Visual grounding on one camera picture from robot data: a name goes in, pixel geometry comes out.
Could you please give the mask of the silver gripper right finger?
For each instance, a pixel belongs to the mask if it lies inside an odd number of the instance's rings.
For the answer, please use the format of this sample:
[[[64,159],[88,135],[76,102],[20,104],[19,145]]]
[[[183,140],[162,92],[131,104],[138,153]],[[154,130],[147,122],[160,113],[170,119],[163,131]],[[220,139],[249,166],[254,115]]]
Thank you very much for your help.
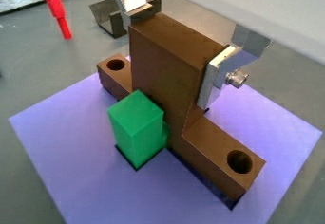
[[[259,59],[271,40],[251,29],[237,25],[231,37],[231,45],[208,61],[196,105],[206,110],[219,97],[222,88],[231,85],[241,88],[247,74],[241,70],[243,66]]]

